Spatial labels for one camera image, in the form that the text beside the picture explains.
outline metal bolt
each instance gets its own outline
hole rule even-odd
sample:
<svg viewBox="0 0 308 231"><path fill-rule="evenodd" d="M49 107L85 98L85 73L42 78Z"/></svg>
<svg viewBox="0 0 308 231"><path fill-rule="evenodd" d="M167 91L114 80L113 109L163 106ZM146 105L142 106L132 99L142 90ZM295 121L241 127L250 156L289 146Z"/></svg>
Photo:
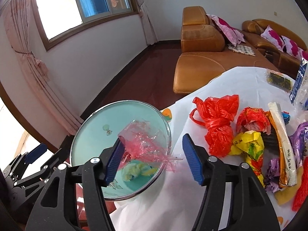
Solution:
<svg viewBox="0 0 308 231"><path fill-rule="evenodd" d="M98 157L94 157L90 160L91 163L98 163L100 159Z"/></svg>
<svg viewBox="0 0 308 231"><path fill-rule="evenodd" d="M250 166L249 166L248 163L243 162L241 167L244 168L244 169L249 169Z"/></svg>
<svg viewBox="0 0 308 231"><path fill-rule="evenodd" d="M210 162L217 162L217 157L215 157L215 156L210 156L210 157L208 158L208 160L209 160Z"/></svg>
<svg viewBox="0 0 308 231"><path fill-rule="evenodd" d="M63 169L66 169L66 167L67 167L67 165L64 164L64 163L62 163L62 164L60 164L60 165L58 166L58 169L59 169L59 170L63 170Z"/></svg>

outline yellow wrapper in bucket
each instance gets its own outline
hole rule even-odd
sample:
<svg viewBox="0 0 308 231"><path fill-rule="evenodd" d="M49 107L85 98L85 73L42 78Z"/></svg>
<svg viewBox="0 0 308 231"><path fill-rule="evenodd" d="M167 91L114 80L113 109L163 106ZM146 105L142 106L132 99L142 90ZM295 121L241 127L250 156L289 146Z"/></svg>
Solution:
<svg viewBox="0 0 308 231"><path fill-rule="evenodd" d="M263 175L261 172L261 167L263 164L264 143L261 137L261 133L254 130L247 131L245 133L239 133L232 142L233 145L231 146L229 155L232 156L245 153L245 162L250 165L255 175L260 180L262 186L264 187Z"/></svg>

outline sofa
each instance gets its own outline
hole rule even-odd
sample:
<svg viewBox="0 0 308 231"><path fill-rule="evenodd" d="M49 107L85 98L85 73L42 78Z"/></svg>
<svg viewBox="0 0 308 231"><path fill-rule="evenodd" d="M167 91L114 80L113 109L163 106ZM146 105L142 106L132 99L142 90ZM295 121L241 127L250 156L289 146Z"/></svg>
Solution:
<svg viewBox="0 0 308 231"><path fill-rule="evenodd" d="M237 67L262 67L278 71L250 43L256 56L233 52L226 46L224 36L200 6L183 9L180 55L174 75L173 91L189 94L208 84L223 72Z"/></svg>
<svg viewBox="0 0 308 231"><path fill-rule="evenodd" d="M305 42L291 30L273 21L254 19L252 21L244 21L242 24L245 39L259 52L266 56L266 58L268 58L280 70L280 72L295 79L299 69L300 60L285 52L279 51L272 43L260 36L267 26L270 26L279 36L286 36L295 41L298 47L302 48L304 51L307 50Z"/></svg>

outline white tablecloth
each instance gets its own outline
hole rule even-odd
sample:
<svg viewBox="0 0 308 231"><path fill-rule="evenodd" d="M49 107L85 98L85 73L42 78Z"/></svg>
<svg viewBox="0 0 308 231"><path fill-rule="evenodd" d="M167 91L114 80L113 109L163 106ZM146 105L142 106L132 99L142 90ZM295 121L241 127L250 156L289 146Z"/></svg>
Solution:
<svg viewBox="0 0 308 231"><path fill-rule="evenodd" d="M266 69L255 67L236 67L194 93L177 101L169 109L172 112L172 121L169 123L172 131L173 154L181 154L182 136L189 133L194 143L208 150L204 139L207 130L191 121L189 113L195 108L192 100L195 96L206 99L209 96L222 97L238 94L240 105L238 114L231 126L235 123L239 113L245 107L263 108L268 111L269 102L280 103L281 109L290 113L291 121L287 125L288 135L296 130L298 123L295 119L295 109L290 103L288 94L266 82ZM264 167L268 165L268 153L264 152ZM225 163L239 165L243 162L240 156L227 156L222 159ZM184 157L178 162L177 172L164 172L159 179L145 192L135 199L116 202L117 210L110 216L116 231L190 231L195 222L205 187L194 181L188 163ZM224 209L220 228L226 227L230 205L231 185L226 184ZM292 201L284 206L278 206L272 193L268 193L276 214L281 222L281 230L292 220L295 212L291 210Z"/></svg>

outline checkered mat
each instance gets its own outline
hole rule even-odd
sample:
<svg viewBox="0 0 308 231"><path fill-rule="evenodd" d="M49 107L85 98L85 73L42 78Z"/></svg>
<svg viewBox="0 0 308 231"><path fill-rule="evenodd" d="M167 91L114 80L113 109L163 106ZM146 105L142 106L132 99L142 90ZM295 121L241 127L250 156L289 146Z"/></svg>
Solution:
<svg viewBox="0 0 308 231"><path fill-rule="evenodd" d="M236 45L236 47L234 47L232 44L228 44L228 49L232 50L233 52L236 53L240 53L240 54L244 54L244 55L252 55L252 56L256 56L256 54L254 53L253 49L249 46L245 46L245 45Z"/></svg>

